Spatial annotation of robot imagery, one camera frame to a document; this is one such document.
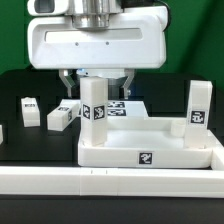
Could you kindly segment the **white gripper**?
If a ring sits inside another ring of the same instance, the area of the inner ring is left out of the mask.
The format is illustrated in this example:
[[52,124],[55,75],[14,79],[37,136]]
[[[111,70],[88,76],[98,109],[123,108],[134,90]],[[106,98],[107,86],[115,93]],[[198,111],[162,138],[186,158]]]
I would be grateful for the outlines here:
[[37,69],[61,69],[59,77],[72,98],[78,87],[71,69],[125,69],[123,96],[129,97],[134,69],[159,68],[166,60],[164,6],[127,9],[114,14],[106,29],[81,30],[68,16],[38,17],[28,26],[28,55]]

